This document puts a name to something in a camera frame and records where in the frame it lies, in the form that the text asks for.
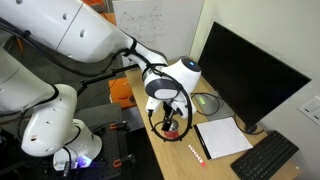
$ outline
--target computer monitor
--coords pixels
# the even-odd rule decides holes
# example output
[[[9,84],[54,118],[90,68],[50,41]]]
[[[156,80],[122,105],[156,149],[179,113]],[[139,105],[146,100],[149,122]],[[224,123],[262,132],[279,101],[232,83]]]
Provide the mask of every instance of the computer monitor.
[[[242,119],[248,133],[311,80],[217,22],[199,66],[202,76]]]

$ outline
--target pen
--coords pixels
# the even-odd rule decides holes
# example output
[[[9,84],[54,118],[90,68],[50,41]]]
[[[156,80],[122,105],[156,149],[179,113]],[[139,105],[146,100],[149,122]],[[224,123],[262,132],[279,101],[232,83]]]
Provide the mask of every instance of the pen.
[[[196,152],[196,150],[194,150],[194,148],[190,144],[188,147],[189,147],[190,151],[193,153],[193,155],[198,159],[201,166],[204,167],[206,165],[206,163],[202,160],[202,158],[199,156],[199,154]]]

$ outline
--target robotic arm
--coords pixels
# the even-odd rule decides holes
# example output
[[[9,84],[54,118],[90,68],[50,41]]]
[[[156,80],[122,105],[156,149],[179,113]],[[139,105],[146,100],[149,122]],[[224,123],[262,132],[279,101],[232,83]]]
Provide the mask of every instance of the robotic arm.
[[[183,118],[191,118],[196,111],[188,96],[201,74],[196,63],[182,58],[168,66],[161,53],[144,47],[82,1],[1,1],[0,17],[0,28],[10,30],[13,25],[77,61],[97,62],[112,53],[135,61],[143,72],[148,111],[156,111],[162,101]],[[102,146],[82,121],[72,120],[76,100],[72,87],[43,82],[0,47],[0,112],[34,109],[22,149],[33,156],[55,153],[56,170],[62,170],[68,161],[63,147],[70,150],[75,166],[88,167]]]

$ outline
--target white paper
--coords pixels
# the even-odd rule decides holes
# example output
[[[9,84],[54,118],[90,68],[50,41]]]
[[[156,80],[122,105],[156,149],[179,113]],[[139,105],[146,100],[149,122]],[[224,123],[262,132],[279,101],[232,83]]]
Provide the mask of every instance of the white paper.
[[[212,159],[252,148],[232,117],[197,124],[197,127]]]

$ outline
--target black keyboard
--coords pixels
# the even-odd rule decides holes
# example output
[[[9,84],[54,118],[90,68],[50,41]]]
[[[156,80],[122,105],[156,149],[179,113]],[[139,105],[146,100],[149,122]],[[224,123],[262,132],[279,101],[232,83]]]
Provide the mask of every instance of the black keyboard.
[[[240,179],[270,179],[299,148],[273,131],[231,164]]]

